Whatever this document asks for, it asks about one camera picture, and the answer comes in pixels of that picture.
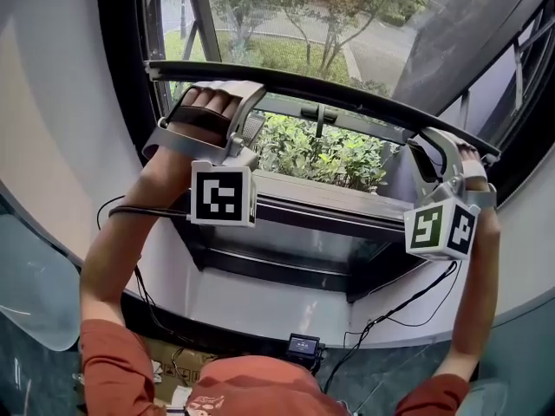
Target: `wire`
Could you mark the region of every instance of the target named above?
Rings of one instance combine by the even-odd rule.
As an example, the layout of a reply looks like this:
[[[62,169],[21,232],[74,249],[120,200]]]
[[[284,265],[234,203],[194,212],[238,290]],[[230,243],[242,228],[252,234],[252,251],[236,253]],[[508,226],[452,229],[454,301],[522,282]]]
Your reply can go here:
[[[399,322],[396,319],[393,319],[392,317],[388,317],[388,320],[393,321],[395,323],[398,323],[399,325],[402,325],[403,327],[423,327],[424,325],[429,323],[432,319],[434,319],[434,316],[438,312],[438,310],[440,309],[441,305],[443,305],[443,303],[447,300],[447,298],[451,294],[451,291],[453,291],[454,285],[457,283],[457,278],[459,277],[459,273],[460,273],[460,263],[459,263],[459,268],[457,269],[457,274],[455,275],[453,283],[451,284],[451,288],[449,289],[449,291],[447,292],[447,294],[445,295],[443,300],[440,302],[440,304],[435,309],[434,313],[429,317],[429,319],[427,321],[425,321],[423,323],[405,323],[405,322]]]
[[[98,231],[100,231],[101,229],[101,212],[104,208],[106,208],[108,205],[112,204],[113,202],[115,202],[116,200],[120,200],[122,198],[124,198],[125,196],[118,196],[117,198],[111,198],[108,202],[104,202],[102,204],[102,206],[98,209],[98,211],[96,212],[96,226],[98,226]]]
[[[100,216],[101,216],[102,210],[106,208],[108,205],[112,204],[113,202],[117,200],[121,200],[124,197],[125,196],[118,196],[115,198],[111,198],[108,202],[105,202],[104,204],[102,204],[102,206],[98,209],[98,212],[96,213],[96,225],[98,226],[99,230],[101,228]],[[163,208],[142,208],[139,206],[132,206],[132,205],[118,205],[112,210],[110,210],[110,212],[108,213],[108,217],[112,216],[113,214],[117,214],[121,212],[132,212],[134,214],[146,214],[148,216],[157,216],[157,217],[164,217],[164,218],[173,218],[173,217],[183,218],[187,216],[183,211],[168,210]],[[173,331],[172,329],[168,328],[160,321],[160,319],[154,312],[155,310],[158,310],[158,306],[156,305],[156,302],[154,301],[154,299],[148,294],[147,288],[145,287],[145,282],[142,278],[142,274],[140,273],[138,265],[135,265],[134,274],[135,274],[135,279],[137,281],[137,290],[139,291],[139,296],[142,299],[142,301],[148,306],[148,312],[154,324],[158,328],[163,329],[168,334],[170,334],[173,337],[176,337],[177,339],[179,339],[184,343],[188,344],[193,342],[191,339],[183,335],[180,335],[175,331]],[[179,371],[177,370],[176,365],[174,364],[173,366],[176,368],[176,372],[178,373],[178,376],[180,377],[181,381],[186,384],[185,379],[181,378],[181,375],[179,374]]]
[[[343,348],[345,348],[345,339],[347,338],[347,335],[361,335],[362,331],[360,333],[354,333],[352,331],[345,331],[345,334],[343,335]]]
[[[333,377],[335,376],[335,374],[337,373],[337,370],[339,370],[340,366],[342,364],[344,364],[345,362],[347,362],[351,357],[353,357],[353,355],[355,354],[356,350],[358,350],[358,348],[361,347],[362,342],[364,341],[364,339],[366,339],[366,336],[368,336],[370,330],[372,329],[372,327],[374,327],[377,323],[383,322],[386,319],[388,319],[391,315],[393,315],[394,313],[397,313],[398,311],[401,311],[402,309],[404,309],[407,305],[409,305],[411,302],[414,302],[416,299],[418,299],[419,297],[425,295],[428,291],[430,291],[433,287],[435,287],[438,283],[440,283],[441,281],[443,281],[444,279],[446,279],[447,277],[451,276],[455,270],[457,269],[457,262],[456,261],[452,261],[448,268],[437,278],[435,279],[432,283],[430,283],[425,289],[422,289],[420,291],[418,291],[417,293],[415,293],[412,297],[410,297],[410,299],[408,299],[407,301],[401,303],[400,305],[398,305],[396,308],[391,309],[390,311],[388,311],[385,315],[381,315],[377,318],[375,318],[373,321],[370,321],[366,324],[366,327],[364,327],[364,329],[362,330],[362,332],[360,333],[360,337],[358,338],[358,342],[353,345],[353,347],[350,348],[350,350],[345,354],[345,356],[339,360],[339,362],[333,367],[333,369],[331,370],[330,373],[330,377],[328,378],[328,380],[326,380],[326,383],[323,387],[323,392],[324,393],[328,393],[328,391],[330,390],[330,386],[331,386],[331,382],[333,381]]]
[[[175,373],[177,374],[177,377],[180,378],[181,383],[183,383],[183,385],[185,387],[189,387],[189,384],[187,383],[187,381],[183,377],[183,374],[181,374],[181,372],[180,372],[180,370],[177,366],[177,359],[181,356],[181,353],[183,353],[184,349],[185,349],[185,347],[179,347],[177,350],[175,350],[172,353],[172,365],[173,365],[173,369],[175,370]]]

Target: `red sleeve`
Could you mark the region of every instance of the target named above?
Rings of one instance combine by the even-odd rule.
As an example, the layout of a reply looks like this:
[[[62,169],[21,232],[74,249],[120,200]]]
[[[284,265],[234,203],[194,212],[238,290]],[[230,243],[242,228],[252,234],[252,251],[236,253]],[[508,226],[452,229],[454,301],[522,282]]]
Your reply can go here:
[[[399,402],[395,416],[455,416],[469,390],[468,382],[459,376],[440,374]]]
[[[153,367],[138,335],[91,319],[81,325],[81,346],[89,415],[166,414],[153,404]]]

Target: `display screen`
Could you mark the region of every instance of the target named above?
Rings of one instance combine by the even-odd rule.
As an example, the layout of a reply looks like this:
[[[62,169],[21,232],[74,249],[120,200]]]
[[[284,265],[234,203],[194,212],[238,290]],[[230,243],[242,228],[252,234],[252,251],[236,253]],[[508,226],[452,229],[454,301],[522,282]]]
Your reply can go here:
[[[312,339],[301,339],[300,337],[291,337],[289,342],[289,351],[302,354],[315,354],[318,341]]]

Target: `cardboard box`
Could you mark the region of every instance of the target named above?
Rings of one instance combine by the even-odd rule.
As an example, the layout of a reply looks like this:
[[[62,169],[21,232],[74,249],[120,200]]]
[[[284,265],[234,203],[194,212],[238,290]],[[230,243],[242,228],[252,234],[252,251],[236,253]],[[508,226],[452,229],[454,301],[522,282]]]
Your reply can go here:
[[[170,404],[175,388],[178,385],[183,386],[172,364],[172,354],[180,347],[156,339],[149,339],[146,337],[142,339],[147,344],[150,358],[153,361],[159,362],[162,367],[162,373],[160,374],[162,382],[154,386],[156,389],[156,398],[166,404]],[[214,354],[184,349],[175,360],[175,363],[180,369],[181,375],[186,380],[188,386],[192,387],[193,384],[199,381],[201,368],[215,359],[216,356]]]

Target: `orange shirt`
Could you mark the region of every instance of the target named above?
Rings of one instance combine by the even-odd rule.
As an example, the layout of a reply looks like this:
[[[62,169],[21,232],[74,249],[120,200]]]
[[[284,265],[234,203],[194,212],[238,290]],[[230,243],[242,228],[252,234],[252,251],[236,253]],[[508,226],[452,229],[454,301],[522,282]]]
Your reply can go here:
[[[163,415],[153,404],[153,369],[140,337],[108,321],[81,328],[88,414]],[[444,374],[423,382],[397,406],[395,416],[454,416],[468,393],[461,378]],[[191,416],[346,416],[320,391],[304,368],[285,361],[245,356],[206,365],[186,404]]]

